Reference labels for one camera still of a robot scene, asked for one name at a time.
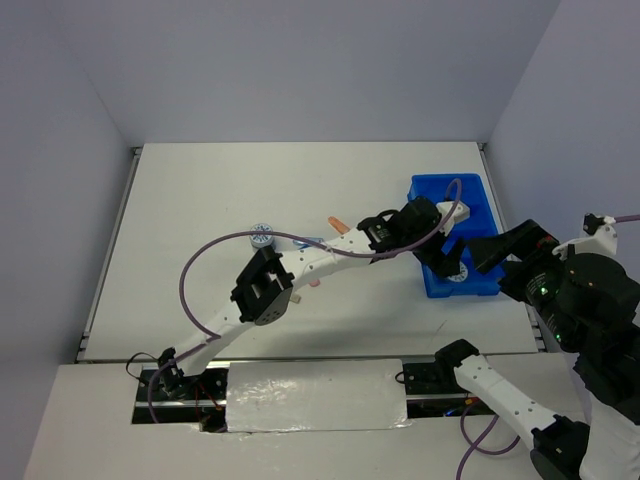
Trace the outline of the orange eraser stick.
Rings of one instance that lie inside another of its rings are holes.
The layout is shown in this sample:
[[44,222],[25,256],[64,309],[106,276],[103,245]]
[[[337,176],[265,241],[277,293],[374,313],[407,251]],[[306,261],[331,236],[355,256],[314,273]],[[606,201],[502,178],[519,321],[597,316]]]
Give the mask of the orange eraser stick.
[[343,235],[350,230],[350,227],[343,223],[335,216],[330,216],[328,218],[329,225],[336,230],[339,234]]

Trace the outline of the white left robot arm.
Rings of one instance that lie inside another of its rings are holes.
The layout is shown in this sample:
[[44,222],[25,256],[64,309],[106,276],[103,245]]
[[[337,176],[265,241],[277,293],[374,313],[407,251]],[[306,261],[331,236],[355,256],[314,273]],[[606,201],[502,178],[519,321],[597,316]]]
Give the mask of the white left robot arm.
[[449,252],[442,248],[453,228],[470,216],[460,200],[433,203],[418,197],[400,210],[368,217],[328,242],[309,240],[305,248],[283,253],[270,246],[258,249],[220,311],[196,325],[198,334],[160,354],[150,388],[161,388],[175,399],[189,396],[217,354],[247,330],[283,317],[300,288],[339,271],[410,252],[441,277],[458,274],[464,241],[456,241]]

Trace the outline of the blue patterned tape roll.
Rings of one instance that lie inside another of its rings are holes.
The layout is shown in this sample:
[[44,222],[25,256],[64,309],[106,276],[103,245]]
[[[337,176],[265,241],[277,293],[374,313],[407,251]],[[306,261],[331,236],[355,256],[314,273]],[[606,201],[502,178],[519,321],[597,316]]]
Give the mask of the blue patterned tape roll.
[[274,243],[273,228],[267,223],[254,224],[250,232],[249,241],[254,249],[271,246]]
[[446,280],[452,283],[464,283],[467,281],[468,277],[469,277],[469,269],[463,261],[460,261],[459,271],[454,275],[448,276]]

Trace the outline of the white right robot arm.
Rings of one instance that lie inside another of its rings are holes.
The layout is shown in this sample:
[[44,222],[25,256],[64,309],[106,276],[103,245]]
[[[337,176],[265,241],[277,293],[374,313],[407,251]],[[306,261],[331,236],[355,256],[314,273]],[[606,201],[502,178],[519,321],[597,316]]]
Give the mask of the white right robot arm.
[[503,272],[500,290],[532,307],[591,402],[574,421],[524,394],[465,340],[430,363],[407,364],[395,379],[407,391],[465,391],[506,423],[544,479],[635,479],[639,475],[639,285],[616,261],[615,219],[586,215],[581,237],[560,242],[534,221],[467,243],[474,268]]

